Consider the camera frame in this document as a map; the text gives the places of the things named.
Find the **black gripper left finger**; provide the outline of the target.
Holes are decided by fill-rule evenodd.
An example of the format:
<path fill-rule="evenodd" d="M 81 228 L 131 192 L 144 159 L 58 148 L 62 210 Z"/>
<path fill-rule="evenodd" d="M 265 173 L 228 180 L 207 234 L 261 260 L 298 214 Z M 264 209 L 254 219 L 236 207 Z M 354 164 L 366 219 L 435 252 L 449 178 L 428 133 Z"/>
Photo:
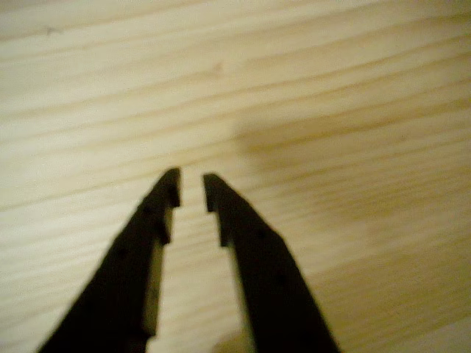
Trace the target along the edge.
<path fill-rule="evenodd" d="M 164 248 L 180 206 L 180 170 L 167 170 L 117 235 L 40 352 L 145 352 L 157 333 Z"/>

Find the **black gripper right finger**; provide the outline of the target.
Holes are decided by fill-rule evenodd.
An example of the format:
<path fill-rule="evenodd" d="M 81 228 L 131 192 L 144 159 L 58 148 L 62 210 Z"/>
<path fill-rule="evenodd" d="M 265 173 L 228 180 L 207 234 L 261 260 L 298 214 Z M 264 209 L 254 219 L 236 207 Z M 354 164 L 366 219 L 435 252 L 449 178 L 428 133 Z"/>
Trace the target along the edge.
<path fill-rule="evenodd" d="M 228 248 L 254 352 L 338 352 L 282 237 L 217 174 L 203 176 L 208 212 Z"/>

